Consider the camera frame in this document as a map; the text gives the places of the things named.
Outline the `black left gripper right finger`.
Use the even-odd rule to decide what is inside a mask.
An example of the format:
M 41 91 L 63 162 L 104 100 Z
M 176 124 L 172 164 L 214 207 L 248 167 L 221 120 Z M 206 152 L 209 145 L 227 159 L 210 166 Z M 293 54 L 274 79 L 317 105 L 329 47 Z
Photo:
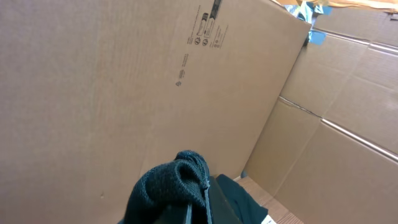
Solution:
M 241 224 L 213 176 L 208 179 L 205 200 L 208 224 Z

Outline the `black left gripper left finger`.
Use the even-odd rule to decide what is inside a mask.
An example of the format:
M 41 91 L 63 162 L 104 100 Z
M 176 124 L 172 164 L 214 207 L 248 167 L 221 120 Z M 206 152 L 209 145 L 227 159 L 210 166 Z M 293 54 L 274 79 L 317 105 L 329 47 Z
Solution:
M 167 206 L 155 224 L 190 224 L 190 204 Z

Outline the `black t-shirt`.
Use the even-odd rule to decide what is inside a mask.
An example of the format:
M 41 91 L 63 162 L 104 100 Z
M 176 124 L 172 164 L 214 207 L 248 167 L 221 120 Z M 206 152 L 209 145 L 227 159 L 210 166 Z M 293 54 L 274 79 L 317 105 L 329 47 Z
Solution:
M 178 152 L 174 160 L 152 168 L 137 181 L 120 222 L 155 223 L 167 206 L 190 204 L 190 223 L 208 224 L 205 190 L 210 176 L 200 154 Z M 214 178 L 241 223 L 274 222 L 268 209 L 260 206 L 236 181 L 223 174 Z

